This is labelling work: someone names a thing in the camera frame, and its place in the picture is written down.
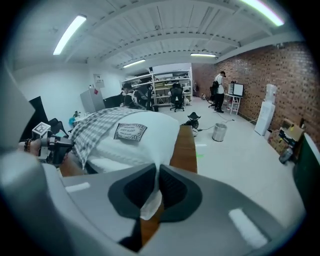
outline brick wall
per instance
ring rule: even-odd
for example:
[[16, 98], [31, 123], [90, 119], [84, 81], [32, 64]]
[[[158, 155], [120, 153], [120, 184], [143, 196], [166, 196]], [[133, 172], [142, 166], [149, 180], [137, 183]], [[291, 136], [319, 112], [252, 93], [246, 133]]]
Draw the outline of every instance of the brick wall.
[[284, 48], [266, 46], [213, 64], [192, 64], [193, 79], [200, 94], [210, 95], [215, 76], [225, 71], [226, 82], [244, 84], [239, 112], [259, 116], [266, 85], [277, 86], [275, 112], [270, 128], [279, 129], [284, 118], [299, 124], [305, 119], [306, 132], [320, 148], [320, 80], [308, 47], [303, 42], [285, 43]]

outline fluorescent light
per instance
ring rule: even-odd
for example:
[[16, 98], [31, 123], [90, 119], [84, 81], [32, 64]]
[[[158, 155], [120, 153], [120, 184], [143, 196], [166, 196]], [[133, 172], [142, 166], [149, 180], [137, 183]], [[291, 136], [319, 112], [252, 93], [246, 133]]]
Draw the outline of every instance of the fluorescent light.
[[145, 62], [145, 61], [146, 61], [145, 59], [142, 59], [142, 60], [136, 61], [136, 62], [134, 62], [134, 63], [125, 65], [125, 66], [123, 66], [123, 67], [124, 67], [124, 68], [127, 68], [127, 67], [130, 67], [130, 66], [132, 66], [132, 65], [135, 65], [135, 64], [138, 64], [138, 63], [141, 63], [141, 62]]
[[216, 57], [214, 54], [206, 54], [206, 53], [191, 53], [191, 56], [200, 56], [200, 57]]
[[246, 4], [257, 9], [260, 13], [266, 16], [270, 21], [272, 21], [276, 26], [281, 26], [284, 23], [268, 6], [258, 0], [241, 0]]
[[61, 37], [58, 45], [56, 46], [53, 55], [59, 55], [61, 54], [62, 50], [66, 46], [69, 39], [72, 37], [72, 35], [76, 32], [76, 30], [86, 21], [86, 17], [83, 16], [77, 16], [70, 26], [66, 29], [63, 36]]

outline checkered blanket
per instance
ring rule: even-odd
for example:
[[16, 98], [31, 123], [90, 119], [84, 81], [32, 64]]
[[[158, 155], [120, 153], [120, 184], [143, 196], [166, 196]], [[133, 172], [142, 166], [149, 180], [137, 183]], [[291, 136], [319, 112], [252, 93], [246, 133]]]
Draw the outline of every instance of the checkered blanket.
[[100, 138], [121, 118], [133, 113], [146, 111], [143, 109], [130, 109], [126, 107], [114, 107], [100, 110], [74, 128], [71, 140], [74, 142], [74, 152], [82, 163], [85, 164], [91, 151], [97, 146]]

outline black pants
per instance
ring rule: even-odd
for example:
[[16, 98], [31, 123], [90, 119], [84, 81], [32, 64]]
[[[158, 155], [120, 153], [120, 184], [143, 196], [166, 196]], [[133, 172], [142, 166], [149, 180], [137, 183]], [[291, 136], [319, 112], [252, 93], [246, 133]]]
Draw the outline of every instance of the black pants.
[[214, 96], [214, 99], [215, 99], [214, 108], [221, 110], [222, 104], [224, 103], [224, 98], [225, 98], [224, 93], [222, 93], [222, 94], [217, 93]]

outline white ceiling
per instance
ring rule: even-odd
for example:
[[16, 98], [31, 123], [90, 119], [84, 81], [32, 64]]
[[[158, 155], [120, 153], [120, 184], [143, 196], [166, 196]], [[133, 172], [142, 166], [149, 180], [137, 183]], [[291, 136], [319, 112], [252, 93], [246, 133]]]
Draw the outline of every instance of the white ceiling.
[[[276, 12], [286, 22], [282, 27], [239, 0], [43, 0], [17, 31], [14, 66], [94, 61], [122, 68], [143, 58], [152, 59], [148, 65], [192, 62], [190, 52], [202, 51], [221, 58], [292, 31], [286, 14]], [[62, 54], [53, 55], [77, 15], [87, 21]]]

